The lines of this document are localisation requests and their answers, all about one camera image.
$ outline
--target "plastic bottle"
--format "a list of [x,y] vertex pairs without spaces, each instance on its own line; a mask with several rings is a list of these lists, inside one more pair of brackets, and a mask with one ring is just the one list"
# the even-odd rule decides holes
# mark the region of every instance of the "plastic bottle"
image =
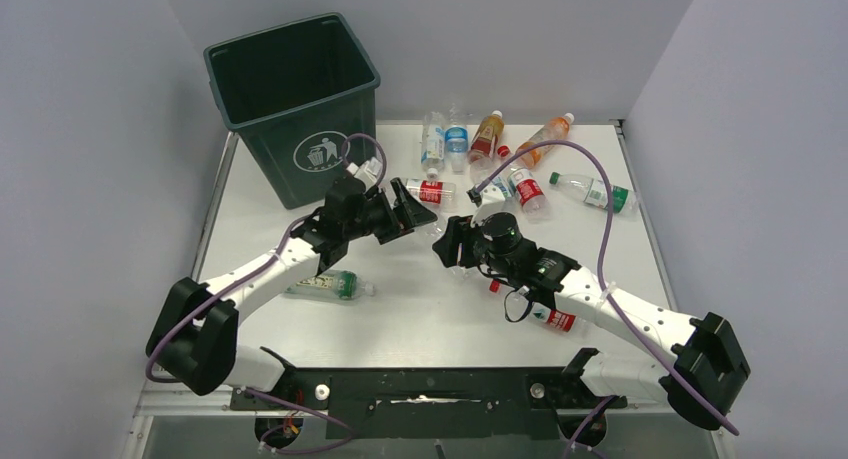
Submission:
[[[506,298],[505,307],[509,318],[514,321],[518,320],[524,314],[524,311],[527,310],[527,299],[518,293],[512,293]],[[577,326],[582,325],[584,322],[574,314],[551,310],[538,302],[533,303],[533,306],[531,306],[527,319],[532,319],[534,322],[543,324],[559,332],[571,333],[576,332],[578,329]]]
[[[498,155],[504,161],[509,160],[512,155],[509,148],[501,146],[498,148]],[[542,192],[542,188],[530,170],[524,167],[519,161],[513,161],[507,166],[507,183],[510,189],[515,194],[521,210],[527,215],[527,220],[530,222],[539,222],[550,217],[551,206],[548,204],[548,198]]]
[[[566,114],[562,117],[555,117],[550,120],[544,127],[539,129],[536,134],[533,134],[530,139],[518,146],[518,151],[521,152],[530,146],[538,144],[542,141],[565,140],[568,136],[568,131],[571,130],[571,123],[574,122],[572,114]],[[542,160],[542,156],[547,154],[554,146],[544,146],[538,149],[533,149],[521,156],[521,161],[528,169],[533,169]]]
[[471,180],[479,184],[494,170],[495,149],[503,133],[503,114],[501,111],[493,111],[483,118],[471,148],[468,150],[468,163],[471,165]]
[[[607,190],[604,181],[593,179],[580,174],[551,174],[551,187],[562,191],[568,197],[576,199],[584,204],[607,208]],[[630,189],[612,186],[612,212],[622,216],[636,216],[639,214],[639,199],[636,193]]]
[[453,211],[456,209],[456,184],[401,178],[412,197],[425,206]]
[[427,179],[435,181],[445,168],[445,116],[428,112],[424,116],[421,133],[421,169]]
[[468,156],[468,116],[457,101],[448,109],[447,129],[445,129],[445,150],[447,162],[453,172],[465,170]]
[[327,299],[356,299],[363,294],[377,293],[374,284],[356,277],[350,271],[324,271],[323,274],[305,279],[286,289],[290,294],[324,297]]

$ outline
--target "white table surface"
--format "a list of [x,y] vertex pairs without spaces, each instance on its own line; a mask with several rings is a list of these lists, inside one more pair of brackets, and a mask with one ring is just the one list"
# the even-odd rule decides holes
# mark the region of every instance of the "white table surface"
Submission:
[[[503,143],[514,150],[538,128],[507,125]],[[469,129],[473,134],[476,128]],[[388,155],[387,181],[423,176],[415,160],[420,125],[378,124],[377,138]],[[614,184],[631,187],[612,125],[576,125],[570,138],[598,157]],[[521,231],[539,246],[595,270],[603,211],[559,195],[547,180],[552,171],[597,174],[575,150],[559,147],[548,156],[534,172],[548,195],[554,220],[530,225],[519,212]],[[464,196],[471,186],[467,174],[446,172],[442,180],[456,183],[463,192],[458,213],[471,214],[473,205]],[[284,209],[250,153],[239,144],[201,279],[226,273],[272,248],[294,218],[317,205]],[[384,246],[373,237],[358,239],[334,269],[352,270],[374,282],[377,295],[335,302],[281,294],[245,321],[239,341],[269,347],[301,367],[563,366],[582,347],[625,355],[636,351],[589,324],[563,334],[532,318],[507,323],[502,305],[506,291],[489,292],[489,281],[477,273],[457,281],[420,236]],[[606,276],[628,292],[669,306],[641,217],[613,222]]]

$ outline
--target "wire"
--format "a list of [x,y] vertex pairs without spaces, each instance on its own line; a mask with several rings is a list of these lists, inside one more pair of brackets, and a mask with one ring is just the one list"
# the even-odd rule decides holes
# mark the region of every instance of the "wire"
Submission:
[[[519,157],[523,156],[524,154],[527,154],[528,152],[532,151],[533,149],[538,149],[540,147],[553,146],[553,145],[561,145],[561,146],[570,147],[572,149],[577,149],[578,151],[583,153],[583,155],[586,156],[586,158],[589,159],[592,162],[592,164],[594,164],[595,169],[597,169],[598,173],[601,175],[601,180],[604,182],[604,189],[606,190],[606,193],[607,193],[607,198],[611,199],[613,197],[612,186],[610,185],[611,183],[609,181],[609,177],[607,176],[606,171],[604,170],[603,166],[601,166],[601,163],[598,161],[598,159],[591,152],[589,152],[585,147],[583,147],[579,144],[575,144],[573,142],[563,141],[563,140],[542,141],[542,142],[536,143],[536,144],[528,147],[527,149],[524,149],[524,150],[518,152],[517,154],[514,154],[512,157],[510,157],[509,159],[504,161],[497,169],[495,169],[495,172],[493,172],[489,177],[484,179],[483,182],[481,182],[478,186],[476,186],[474,188],[474,190],[476,190],[477,192],[482,191],[492,181],[492,179],[495,178],[498,174],[500,174],[500,172],[503,171],[507,166],[509,166],[510,163],[512,163],[513,161],[515,161]],[[599,282],[602,290],[606,290],[606,288],[607,288],[607,281],[606,281],[606,279],[604,279],[604,257],[606,256],[606,253],[607,253],[607,244],[609,243],[610,231],[612,230],[613,208],[612,208],[612,201],[611,200],[607,201],[606,210],[607,210],[607,222],[606,222],[606,226],[604,227],[604,234],[601,237],[601,248],[600,248],[600,251],[598,252],[598,267],[597,267],[597,269],[598,269],[598,282]],[[702,396],[698,391],[696,391],[695,388],[692,387],[692,385],[689,384],[689,382],[687,382],[686,379],[684,379],[683,376],[681,376],[680,373],[677,372],[674,369],[674,365],[671,364],[668,361],[668,359],[666,359],[664,357],[665,354],[659,349],[659,347],[657,347],[651,341],[649,341],[647,339],[647,337],[644,334],[642,334],[641,331],[639,331],[639,329],[636,327],[636,325],[633,324],[633,321],[631,321],[630,318],[627,317],[627,314],[624,312],[624,310],[621,308],[621,306],[618,305],[618,302],[616,302],[615,298],[613,298],[613,295],[608,294],[607,299],[609,300],[609,303],[613,307],[613,309],[615,309],[615,312],[616,312],[616,314],[618,314],[618,317],[620,317],[622,322],[624,322],[624,324],[627,326],[627,328],[630,329],[630,332],[632,332],[633,335],[636,336],[636,339],[638,339],[639,342],[642,343],[642,345],[645,347],[645,349],[647,349],[648,352],[651,353],[652,356],[654,356],[654,359],[656,359],[660,364],[662,364],[662,366],[668,371],[668,373],[671,374],[671,377],[673,377],[674,380],[677,381],[680,384],[680,386],[683,387],[683,389],[690,396],[692,396],[692,398],[695,399],[695,401],[698,404],[701,405],[701,407],[706,409],[707,412],[709,412],[713,417],[715,417],[716,420],[718,420],[718,422],[722,426],[724,426],[725,429],[727,429],[734,436],[738,436],[739,435],[739,429],[737,429],[736,426],[731,424],[726,416],[724,416],[721,412],[719,412],[718,409],[713,407],[713,405],[710,404],[710,402],[708,400],[706,400],[706,398],[704,398],[704,396]]]
[[580,425],[577,426],[577,430],[574,431],[574,434],[572,434],[571,438],[568,440],[568,444],[565,445],[565,452],[563,452],[563,454],[562,454],[562,459],[566,459],[568,457],[568,455],[571,454],[571,448],[577,442],[577,438],[580,437],[580,434],[583,433],[583,430],[586,429],[589,426],[590,423],[595,422],[595,416],[597,416],[604,409],[606,409],[607,404],[609,404],[610,402],[612,402],[613,400],[615,400],[617,398],[618,398],[618,396],[607,396],[607,397],[605,397],[601,402],[598,403],[597,406],[595,406],[594,409],[592,409],[592,412],[590,412],[586,417],[583,418],[583,422],[581,422]]
[[[350,141],[352,139],[356,139],[356,138],[362,138],[362,139],[371,141],[371,143],[373,143],[374,146],[377,148],[377,150],[380,152],[380,157],[383,161],[383,168],[380,170],[379,176],[377,176],[377,185],[380,185],[380,183],[383,182],[383,178],[386,176],[386,167],[387,167],[388,164],[387,164],[387,161],[386,161],[386,151],[383,150],[383,147],[380,146],[380,143],[377,142],[377,140],[374,139],[373,137],[369,136],[368,134],[363,134],[363,133],[360,133],[360,132],[357,132],[355,134],[351,134],[350,136],[346,137],[344,142],[342,143],[342,162],[344,162],[345,167],[347,167],[347,165],[350,164],[350,161],[347,160],[347,152],[348,152],[347,149],[350,148]],[[152,382],[158,382],[158,383],[178,383],[178,382],[180,382],[179,379],[172,378],[172,377],[159,377],[159,376],[156,376],[153,373],[153,368],[156,366],[156,361],[159,359],[159,356],[162,354],[162,351],[165,349],[165,346],[169,342],[171,342],[174,339],[174,337],[176,337],[176,335],[179,334],[179,332],[184,327],[189,325],[200,314],[202,314],[207,309],[212,307],[212,305],[215,304],[218,300],[220,300],[222,297],[227,297],[228,295],[232,294],[234,291],[243,287],[245,284],[247,284],[251,280],[255,279],[257,276],[264,273],[265,271],[267,271],[275,262],[277,262],[279,260],[278,259],[279,256],[283,253],[283,250],[285,249],[286,244],[289,241],[289,238],[291,237],[291,231],[298,224],[300,224],[301,222],[306,220],[308,217],[309,217],[309,215],[306,215],[306,216],[303,216],[303,217],[298,217],[297,219],[292,221],[291,224],[289,224],[289,226],[286,228],[286,231],[283,233],[283,237],[280,238],[280,242],[279,242],[279,244],[277,244],[277,248],[274,249],[274,255],[269,257],[267,261],[262,263],[262,265],[260,265],[259,267],[257,267],[253,271],[247,273],[244,277],[237,279],[236,281],[232,282],[231,284],[229,284],[225,288],[223,288],[220,291],[218,291],[217,293],[213,294],[212,297],[210,297],[209,299],[203,301],[202,304],[197,306],[193,311],[191,311],[188,315],[186,315],[186,317],[184,317],[180,322],[178,322],[170,331],[168,331],[164,336],[162,336],[162,339],[159,340],[159,342],[156,344],[156,347],[154,347],[153,351],[150,353],[150,357],[148,358],[147,364],[144,367],[145,377],[147,377],[147,379],[152,381]],[[332,417],[330,417],[326,414],[315,411],[313,409],[309,409],[308,407],[300,406],[300,405],[293,404],[291,402],[285,401],[283,399],[275,398],[273,396],[270,396],[270,395],[265,394],[263,392],[256,391],[254,389],[248,389],[248,390],[252,394],[254,394],[255,396],[260,397],[260,398],[262,398],[266,401],[275,402],[277,404],[280,404],[280,405],[285,406],[285,407],[290,408],[290,409],[295,409],[295,410],[298,410],[298,411],[306,412],[308,414],[312,414],[313,416],[320,417],[327,422],[332,422],[333,424],[336,424],[338,426],[341,426],[341,427],[351,431],[351,435],[349,437],[347,437],[346,439],[343,439],[343,440],[341,440],[337,443],[330,444],[329,446],[323,446],[321,448],[316,448],[316,449],[308,450],[308,451],[291,451],[291,452],[277,451],[280,454],[312,454],[312,453],[316,453],[316,452],[329,451],[330,449],[335,449],[336,447],[339,447],[343,444],[347,444],[348,442],[350,442],[353,439],[353,429],[350,426],[348,426],[347,424],[345,424],[344,422],[342,422],[338,419],[332,418]],[[280,428],[280,426],[278,426],[277,428],[274,428],[272,430],[269,430],[266,434],[270,433],[271,431],[278,430],[279,428]]]
[[[559,412],[557,412],[556,406],[554,405],[554,402],[550,399],[549,396],[545,396],[545,403],[548,405],[548,407],[551,408],[551,412],[553,412],[553,415],[554,415],[554,420],[556,421],[557,427],[559,427],[559,432],[562,433],[562,437],[568,437],[568,433],[565,432],[565,427],[563,426],[562,421],[559,420]],[[596,421],[591,421],[586,427],[592,427],[592,424],[594,424],[595,422]],[[596,457],[600,457],[601,459],[607,459],[607,456],[603,452],[595,449],[593,446],[583,444],[582,442],[575,442],[574,445],[578,446],[578,447],[585,448],[588,452],[591,452]]]
[[507,293],[506,296],[504,296],[504,319],[506,319],[506,322],[509,322],[511,324],[518,324],[519,322],[523,321],[524,319],[527,319],[527,316],[530,315],[530,310],[533,308],[533,303],[530,302],[530,301],[527,301],[527,306],[524,308],[524,312],[521,313],[521,317],[519,317],[518,319],[515,319],[515,320],[513,320],[512,318],[509,317],[509,312],[506,309],[506,301],[509,299],[509,296],[511,296],[513,293],[518,292],[518,289],[519,288],[515,288],[512,291],[510,291],[509,293]]
[[[336,441],[332,444],[327,444],[325,446],[320,446],[320,447],[316,447],[316,448],[313,448],[313,449],[301,449],[301,450],[297,450],[297,451],[287,451],[285,449],[273,449],[270,446],[268,446],[267,444],[265,444],[265,447],[268,450],[273,450],[277,454],[281,454],[281,455],[284,455],[284,456],[305,456],[305,455],[308,455],[308,454],[318,454],[319,452],[327,452],[329,450],[332,450],[332,449],[335,449],[337,447],[341,447],[341,446],[347,444],[348,442],[352,441],[353,438],[356,435],[354,433],[352,427],[350,427],[349,425],[340,421],[339,419],[336,419],[335,417],[328,416],[327,414],[324,414],[323,412],[316,411],[315,409],[310,409],[306,406],[301,406],[300,404],[295,404],[293,402],[289,402],[289,401],[286,401],[284,399],[280,399],[279,397],[274,397],[270,394],[266,394],[264,392],[260,392],[260,391],[257,391],[255,389],[247,388],[247,389],[245,389],[245,391],[249,392],[250,394],[253,394],[254,396],[258,397],[259,399],[262,399],[265,402],[273,402],[274,404],[279,404],[279,405],[281,405],[281,406],[283,406],[287,409],[294,409],[296,411],[311,414],[315,417],[324,419],[328,423],[335,424],[335,425],[341,427],[342,429],[345,429],[346,431],[350,432],[350,434],[347,437],[345,437],[344,439]],[[267,431],[265,431],[265,433],[262,434],[262,436],[259,438],[260,446],[265,443],[265,439],[267,439],[268,436],[270,436],[271,434],[274,434],[275,432],[283,429],[284,427],[285,427],[285,424],[283,424],[281,426],[277,426],[277,427],[272,427],[271,429],[268,429]]]

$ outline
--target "trash can logo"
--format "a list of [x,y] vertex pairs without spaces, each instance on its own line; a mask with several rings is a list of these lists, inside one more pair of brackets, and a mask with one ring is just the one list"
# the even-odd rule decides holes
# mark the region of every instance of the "trash can logo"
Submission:
[[336,167],[342,162],[341,149],[346,137],[338,131],[312,134],[294,149],[294,165],[306,172],[323,172]]

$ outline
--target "gray wall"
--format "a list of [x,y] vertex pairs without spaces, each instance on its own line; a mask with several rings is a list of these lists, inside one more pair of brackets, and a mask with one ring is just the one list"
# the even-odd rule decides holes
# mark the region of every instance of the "gray wall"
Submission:
[[383,77],[378,117],[454,92],[513,123],[623,118],[691,0],[168,0],[198,51],[314,14],[345,15]]
[[0,457],[115,457],[220,157],[165,0],[0,0]]
[[681,307],[753,373],[740,457],[846,457],[848,0],[694,0],[625,123]]

